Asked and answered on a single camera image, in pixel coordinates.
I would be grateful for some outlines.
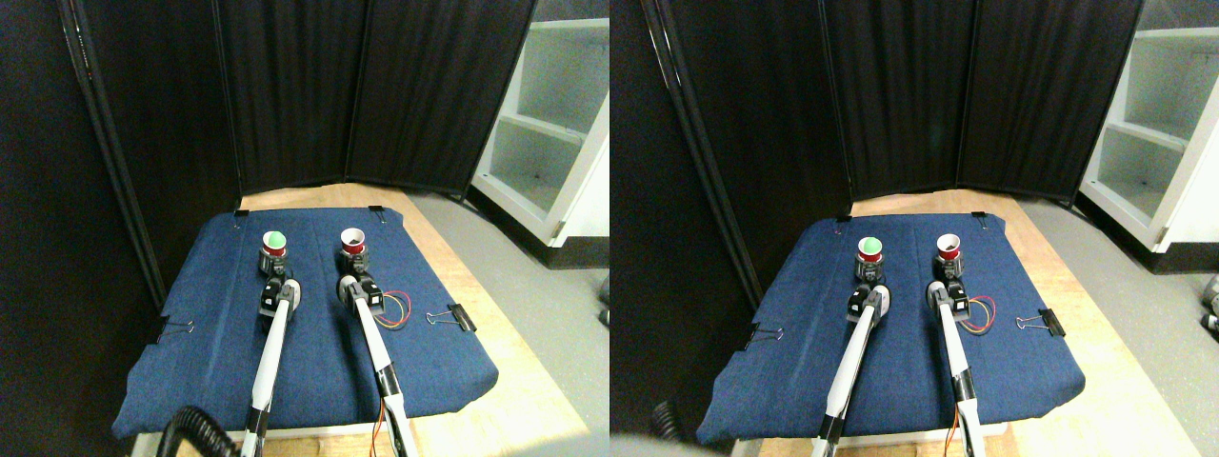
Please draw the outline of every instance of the red wire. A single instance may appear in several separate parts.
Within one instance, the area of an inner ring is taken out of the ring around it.
[[[952,416],[952,428],[948,429],[948,438],[944,440],[944,457],[948,457],[948,445],[952,444],[952,435],[957,431],[957,424],[961,422],[961,408],[956,409]]]
[[[402,319],[400,319],[400,321],[390,321],[390,319],[386,319],[384,316],[377,316],[377,318],[380,319],[380,322],[384,322],[385,325],[397,325],[397,324],[401,324],[401,323],[406,322],[406,319],[411,318],[411,308],[413,307],[412,303],[411,303],[411,295],[407,294],[407,292],[403,292],[401,290],[390,290],[390,291],[388,291],[385,294],[394,294],[394,292],[402,294],[402,296],[406,297],[406,314],[403,314]]]
[[[986,319],[986,324],[983,325],[983,327],[978,327],[978,325],[974,325],[969,321],[962,321],[961,322],[963,325],[969,327],[970,329],[974,329],[974,331],[983,331],[983,330],[986,330],[986,329],[991,328],[991,325],[995,324],[995,316],[998,314],[998,307],[995,305],[995,299],[991,299],[987,295],[979,295],[979,296],[975,296],[975,297],[969,299],[969,300],[979,300],[979,299],[986,299],[986,300],[990,300],[990,302],[991,302],[991,314],[990,314],[990,318]]]
[[[377,414],[377,425],[373,425],[373,445],[368,448],[368,457],[377,456],[377,435],[380,434],[382,420],[385,420],[385,400],[382,400],[382,412]]]

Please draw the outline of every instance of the blue fabric mat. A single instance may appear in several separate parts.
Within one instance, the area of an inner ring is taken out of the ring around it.
[[[288,323],[271,407],[271,428],[367,423],[380,399],[355,316],[335,295],[339,233],[364,230],[369,272],[383,290],[403,290],[414,311],[406,328],[380,329],[411,417],[455,412],[495,385],[499,372],[474,333],[429,325],[424,313],[447,311],[452,297],[402,229],[402,214],[385,210],[385,223],[368,208],[256,211],[221,214],[195,240],[174,282],[163,316],[194,321],[193,333],[166,335],[144,349],[127,377],[127,399],[115,420],[117,438],[160,431],[179,407],[195,405],[227,430],[245,427],[250,390],[266,334],[257,324],[262,234],[288,238],[288,266],[301,284],[301,303]],[[240,221],[240,228],[234,227]],[[390,301],[385,314],[396,319]]]
[[[1084,373],[1061,336],[1017,329],[1035,317],[1041,296],[1004,236],[1006,223],[987,214],[987,229],[970,214],[857,217],[817,222],[801,236],[753,318],[783,328],[783,340],[736,352],[716,378],[698,440],[812,438],[825,414],[825,395],[846,349],[846,300],[855,290],[853,257],[861,238],[884,243],[889,313],[872,333],[846,414],[845,436],[944,429],[953,396],[939,321],[926,306],[936,239],[962,239],[970,296],[998,302],[990,333],[959,327],[973,370],[983,423],[1041,417],[1084,390]],[[974,306],[975,323],[985,314]],[[1063,323],[1070,338],[1070,322]]]

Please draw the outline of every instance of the red plastic cup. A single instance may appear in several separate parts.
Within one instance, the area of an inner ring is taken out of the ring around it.
[[[961,236],[946,233],[935,240],[935,247],[940,249],[940,258],[951,261],[961,255]]]
[[[272,234],[274,234],[274,232],[267,232],[267,233],[262,234],[262,250],[267,251],[267,253],[269,253],[272,256],[282,257],[284,255],[284,252],[288,251],[288,244],[284,243],[279,247],[271,247],[271,236],[272,236]]]
[[[343,250],[347,253],[354,255],[364,251],[364,230],[352,227],[343,230],[339,234],[339,239],[343,240]]]
[[[859,240],[859,258],[864,262],[879,262],[880,261],[880,240],[867,236]]]

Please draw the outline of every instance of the concrete floor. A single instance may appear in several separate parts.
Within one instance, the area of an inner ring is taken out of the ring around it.
[[[603,310],[597,290],[610,271],[547,269],[468,202],[407,195],[503,310],[592,435],[606,438],[595,446],[607,450],[610,330],[597,321]]]
[[[1212,275],[1151,274],[1078,212],[1042,199],[1017,200],[1130,347],[1198,452],[1219,456],[1219,344],[1199,324],[1207,311],[1202,289]]]

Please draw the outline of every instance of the black curtain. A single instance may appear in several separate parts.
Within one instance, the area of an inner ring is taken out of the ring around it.
[[[343,179],[364,7],[219,2],[244,194]]]
[[[606,0],[538,0],[533,22],[595,19],[610,17]]]
[[[533,0],[372,5],[349,179],[464,194]]]
[[[973,0],[824,0],[855,200],[951,188]]]
[[[102,88],[112,147],[124,157],[162,286],[199,228],[240,196],[208,2],[77,0]]]
[[[983,1],[958,183],[1070,200],[1140,0]]]
[[[614,249],[610,429],[649,433],[674,405],[692,440],[752,308],[657,67],[639,2],[611,12]]]
[[[0,455],[121,456],[155,307],[55,2],[0,7]]]
[[[851,208],[822,15],[812,1],[659,4],[761,295],[809,224]]]

